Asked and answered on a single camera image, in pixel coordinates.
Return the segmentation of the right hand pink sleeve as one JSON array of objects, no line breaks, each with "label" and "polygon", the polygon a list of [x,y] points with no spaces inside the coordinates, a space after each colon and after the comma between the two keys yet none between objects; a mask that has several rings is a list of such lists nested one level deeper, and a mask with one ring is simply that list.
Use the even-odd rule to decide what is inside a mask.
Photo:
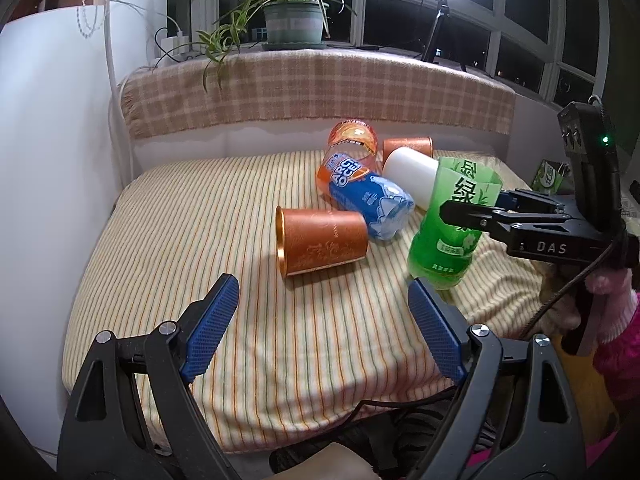
[{"label": "right hand pink sleeve", "polygon": [[550,308],[542,317],[541,329],[548,335],[576,330],[582,322],[579,310],[583,304],[591,304],[589,298],[582,298],[582,286],[586,286],[593,297],[604,298],[604,310],[597,328],[598,341],[609,342],[620,336],[634,318],[639,304],[630,269],[594,270],[585,283],[576,285]]}]

